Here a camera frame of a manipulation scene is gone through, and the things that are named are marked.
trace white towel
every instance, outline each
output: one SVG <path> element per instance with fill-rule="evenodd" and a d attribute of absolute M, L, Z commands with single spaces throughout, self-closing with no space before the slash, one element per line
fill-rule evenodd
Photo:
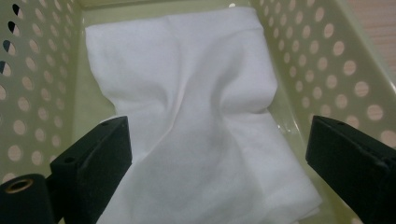
<path fill-rule="evenodd" d="M 318 207 L 266 110 L 276 78 L 262 33 L 249 7 L 86 29 L 134 155 L 98 223 L 285 224 Z"/>

